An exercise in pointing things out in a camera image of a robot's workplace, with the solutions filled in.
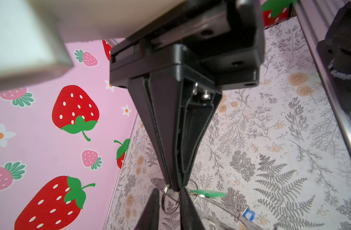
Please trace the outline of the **blue plastic key tag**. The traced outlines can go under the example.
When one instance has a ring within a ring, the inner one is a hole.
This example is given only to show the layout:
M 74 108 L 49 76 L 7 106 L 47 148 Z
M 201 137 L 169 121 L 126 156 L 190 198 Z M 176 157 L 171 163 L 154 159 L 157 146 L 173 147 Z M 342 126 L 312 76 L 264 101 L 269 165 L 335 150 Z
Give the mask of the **blue plastic key tag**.
M 246 217 L 249 221 L 253 221 L 255 219 L 256 213 L 250 209 L 246 209 L 243 212 L 243 216 Z

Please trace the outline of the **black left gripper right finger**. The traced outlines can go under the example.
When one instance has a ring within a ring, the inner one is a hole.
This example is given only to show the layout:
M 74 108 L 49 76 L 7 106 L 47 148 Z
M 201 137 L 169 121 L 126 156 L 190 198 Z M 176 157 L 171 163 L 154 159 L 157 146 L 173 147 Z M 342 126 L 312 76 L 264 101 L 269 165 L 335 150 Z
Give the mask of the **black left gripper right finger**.
M 205 230 L 186 188 L 179 192 L 181 230 Z

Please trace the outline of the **silver split keyring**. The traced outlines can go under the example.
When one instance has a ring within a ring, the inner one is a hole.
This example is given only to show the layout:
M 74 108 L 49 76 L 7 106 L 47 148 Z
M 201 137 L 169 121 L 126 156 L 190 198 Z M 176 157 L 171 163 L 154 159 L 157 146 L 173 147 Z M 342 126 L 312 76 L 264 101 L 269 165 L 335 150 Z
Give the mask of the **silver split keyring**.
M 199 198 L 204 198 L 205 195 L 201 193 L 199 190 L 198 184 L 194 180 L 189 181 L 189 185 L 187 186 L 187 190 L 191 198 L 192 202 L 196 203 Z
M 171 185 L 170 184 L 166 184 L 166 186 L 163 189 L 163 194 L 161 196 L 161 209 L 166 215 L 174 214 L 178 210 L 178 208 L 180 206 L 179 200 L 175 200 L 171 195 L 169 195 L 168 194 L 169 191 L 171 191 Z M 177 204 L 177 206 L 175 207 L 175 209 L 173 211 L 167 211 L 166 198 L 171 199 L 175 204 Z

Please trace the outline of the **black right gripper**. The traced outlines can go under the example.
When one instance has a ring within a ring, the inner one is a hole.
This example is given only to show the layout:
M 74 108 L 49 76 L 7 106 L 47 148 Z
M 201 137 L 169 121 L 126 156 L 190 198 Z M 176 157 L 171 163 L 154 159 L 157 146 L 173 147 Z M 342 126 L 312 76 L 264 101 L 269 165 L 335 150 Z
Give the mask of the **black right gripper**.
M 174 191 L 188 184 L 221 100 L 216 87 L 256 87 L 264 52 L 258 1 L 185 1 L 112 48 L 112 85 L 127 88 L 150 73 L 148 135 Z

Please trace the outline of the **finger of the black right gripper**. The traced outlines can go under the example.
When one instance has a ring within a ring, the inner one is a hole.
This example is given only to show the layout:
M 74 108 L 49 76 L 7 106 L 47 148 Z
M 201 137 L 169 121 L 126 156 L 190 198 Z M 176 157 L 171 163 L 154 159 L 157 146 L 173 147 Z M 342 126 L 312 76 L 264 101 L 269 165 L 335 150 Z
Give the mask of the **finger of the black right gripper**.
M 159 136 L 155 110 L 150 93 L 149 79 L 147 77 L 130 79 L 128 83 L 128 91 L 153 145 L 164 180 L 167 183 L 170 183 L 170 177 L 164 158 L 163 147 Z

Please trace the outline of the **green plastic key tag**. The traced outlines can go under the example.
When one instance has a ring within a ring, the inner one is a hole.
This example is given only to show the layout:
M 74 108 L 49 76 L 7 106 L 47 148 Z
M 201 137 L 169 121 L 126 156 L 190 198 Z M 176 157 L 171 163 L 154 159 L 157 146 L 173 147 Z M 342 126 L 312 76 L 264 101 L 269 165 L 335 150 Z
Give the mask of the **green plastic key tag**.
M 205 195 L 204 198 L 217 198 L 217 197 L 224 197 L 226 194 L 220 191 L 212 191 L 212 190 L 200 190 L 202 194 Z

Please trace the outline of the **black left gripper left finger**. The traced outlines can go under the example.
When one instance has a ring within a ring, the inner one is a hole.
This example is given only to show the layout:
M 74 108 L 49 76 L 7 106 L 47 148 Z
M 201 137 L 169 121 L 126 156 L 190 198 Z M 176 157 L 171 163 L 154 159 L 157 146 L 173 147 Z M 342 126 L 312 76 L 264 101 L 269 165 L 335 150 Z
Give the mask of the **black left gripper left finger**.
M 158 230 L 160 211 L 160 196 L 157 188 L 153 189 L 137 222 L 135 230 Z

